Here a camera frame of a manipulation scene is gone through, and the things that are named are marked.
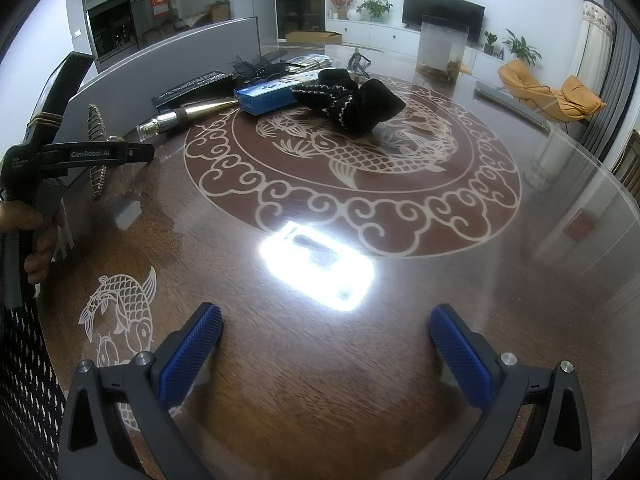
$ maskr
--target orange chair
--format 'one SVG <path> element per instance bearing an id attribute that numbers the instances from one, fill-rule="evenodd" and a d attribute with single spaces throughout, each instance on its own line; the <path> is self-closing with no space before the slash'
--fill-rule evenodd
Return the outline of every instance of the orange chair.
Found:
<path id="1" fill-rule="evenodd" d="M 560 90 L 553 90 L 533 77 L 519 59 L 501 66 L 498 75 L 513 97 L 551 121 L 580 121 L 606 106 L 577 77 L 569 76 Z"/>

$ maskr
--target human hand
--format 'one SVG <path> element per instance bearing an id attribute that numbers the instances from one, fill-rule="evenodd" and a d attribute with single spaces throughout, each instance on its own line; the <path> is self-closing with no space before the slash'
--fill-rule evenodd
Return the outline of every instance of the human hand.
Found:
<path id="1" fill-rule="evenodd" d="M 33 254 L 24 260 L 24 270 L 31 285 L 43 282 L 49 275 L 49 268 L 53 253 L 58 243 L 58 228 L 61 225 L 62 211 L 58 210 L 55 222 L 50 225 L 37 239 Z M 7 233 L 15 229 L 31 231 L 42 226 L 42 215 L 24 202 L 11 200 L 0 203 L 0 233 Z"/>

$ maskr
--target white cabinet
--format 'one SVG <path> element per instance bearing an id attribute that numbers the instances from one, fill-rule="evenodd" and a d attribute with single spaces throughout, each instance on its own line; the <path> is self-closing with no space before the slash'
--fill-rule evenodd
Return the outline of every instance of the white cabinet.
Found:
<path id="1" fill-rule="evenodd" d="M 325 30 L 340 32 L 342 42 L 369 46 L 369 23 L 350 22 L 349 20 L 326 20 Z"/>
<path id="2" fill-rule="evenodd" d="M 504 65 L 504 61 L 494 56 L 489 56 L 483 52 L 476 54 L 476 62 L 472 68 L 474 77 L 477 77 L 480 81 L 484 81 L 489 85 L 500 87 L 504 86 L 498 76 L 498 69 Z"/>
<path id="3" fill-rule="evenodd" d="M 369 46 L 414 57 L 418 55 L 420 32 L 414 30 L 349 20 L 326 20 L 325 30 L 340 32 L 344 44 Z M 502 86 L 498 68 L 504 65 L 504 61 L 468 46 L 462 62 L 471 70 L 473 77 L 496 87 Z"/>
<path id="4" fill-rule="evenodd" d="M 401 52 L 408 56 L 416 56 L 418 54 L 419 43 L 420 34 L 417 34 L 416 32 L 401 30 L 399 28 L 371 25 L 369 45 L 373 48 L 391 50 L 392 52 Z"/>

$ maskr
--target cardboard box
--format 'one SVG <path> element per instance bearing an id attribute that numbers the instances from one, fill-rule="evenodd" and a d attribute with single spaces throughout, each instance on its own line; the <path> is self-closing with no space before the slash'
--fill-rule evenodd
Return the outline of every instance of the cardboard box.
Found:
<path id="1" fill-rule="evenodd" d="M 340 32 L 326 32 L 324 30 L 294 30 L 285 36 L 291 43 L 342 44 Z"/>
<path id="2" fill-rule="evenodd" d="M 211 23 L 228 22 L 231 19 L 231 3 L 216 2 L 209 7 Z"/>
<path id="3" fill-rule="evenodd" d="M 320 70 L 288 75 L 259 85 L 249 86 L 236 91 L 241 110 L 260 115 L 296 102 L 291 87 L 302 83 L 318 81 Z"/>

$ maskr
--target figurine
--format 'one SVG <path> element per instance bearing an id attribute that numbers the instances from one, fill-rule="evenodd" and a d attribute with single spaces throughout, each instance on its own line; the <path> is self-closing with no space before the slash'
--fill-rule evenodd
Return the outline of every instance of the figurine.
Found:
<path id="1" fill-rule="evenodd" d="M 362 66 L 361 60 L 365 60 L 367 63 L 365 66 Z M 371 66 L 371 60 L 367 59 L 360 53 L 360 49 L 356 48 L 353 55 L 349 58 L 349 63 L 347 65 L 347 70 L 350 70 L 354 74 L 362 74 L 366 79 L 370 79 L 370 75 L 367 74 L 366 69 Z"/>

